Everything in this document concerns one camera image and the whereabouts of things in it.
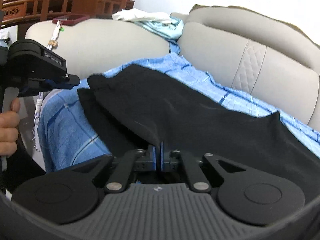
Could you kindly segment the person left hand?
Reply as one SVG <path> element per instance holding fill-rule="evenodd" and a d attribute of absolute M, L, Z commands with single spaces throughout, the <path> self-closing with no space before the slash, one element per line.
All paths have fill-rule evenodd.
<path fill-rule="evenodd" d="M 11 156 L 17 150 L 18 124 L 20 123 L 20 101 L 15 98 L 10 110 L 0 114 L 0 154 Z"/>

